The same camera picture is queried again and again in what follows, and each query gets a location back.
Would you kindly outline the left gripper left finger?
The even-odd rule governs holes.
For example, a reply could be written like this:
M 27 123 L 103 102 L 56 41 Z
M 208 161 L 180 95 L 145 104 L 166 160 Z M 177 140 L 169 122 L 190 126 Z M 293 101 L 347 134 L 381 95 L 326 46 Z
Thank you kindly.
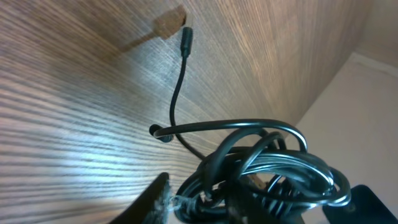
M 165 224 L 169 217 L 169 174 L 163 172 L 109 224 Z

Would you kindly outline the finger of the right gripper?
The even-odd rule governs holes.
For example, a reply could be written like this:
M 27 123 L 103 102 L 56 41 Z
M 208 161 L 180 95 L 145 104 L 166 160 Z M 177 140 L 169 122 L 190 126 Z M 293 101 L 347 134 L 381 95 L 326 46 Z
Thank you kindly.
M 397 224 L 397 218 L 366 185 L 351 189 L 351 201 L 344 207 L 323 206 L 330 224 Z

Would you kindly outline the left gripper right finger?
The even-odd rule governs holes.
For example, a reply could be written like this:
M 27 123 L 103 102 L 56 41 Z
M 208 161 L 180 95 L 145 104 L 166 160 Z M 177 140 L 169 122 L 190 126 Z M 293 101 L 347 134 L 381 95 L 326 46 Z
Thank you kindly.
M 278 219 L 261 206 L 242 184 L 230 186 L 226 195 L 228 222 L 233 224 L 304 224 L 301 216 Z

